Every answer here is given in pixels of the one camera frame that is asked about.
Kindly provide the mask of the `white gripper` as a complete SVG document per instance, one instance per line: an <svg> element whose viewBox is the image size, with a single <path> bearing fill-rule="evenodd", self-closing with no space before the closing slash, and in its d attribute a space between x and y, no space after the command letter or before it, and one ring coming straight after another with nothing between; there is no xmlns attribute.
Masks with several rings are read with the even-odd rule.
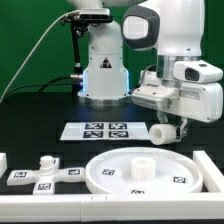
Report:
<svg viewBox="0 0 224 224"><path fill-rule="evenodd" d="M223 90L219 83L182 82L179 87L167 87L155 72L147 72L143 82L131 94L136 105L154 109L161 124L167 124L166 113L182 117L177 127L177 139L187 135L188 119L206 123L218 120L223 110Z"/></svg>

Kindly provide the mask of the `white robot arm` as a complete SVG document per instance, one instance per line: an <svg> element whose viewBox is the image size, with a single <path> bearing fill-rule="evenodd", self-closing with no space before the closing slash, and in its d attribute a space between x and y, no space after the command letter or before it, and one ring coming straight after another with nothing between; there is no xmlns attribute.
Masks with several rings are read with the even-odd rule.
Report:
<svg viewBox="0 0 224 224"><path fill-rule="evenodd" d="M155 144L181 139L190 120L214 122L221 117L221 69L201 59L204 0L68 0L75 6L71 20L89 33L89 62L82 72L82 101L104 104L128 93L128 71L122 47L157 51L156 69L141 71L132 101L157 111L150 128ZM183 125L168 123L177 115Z"/></svg>

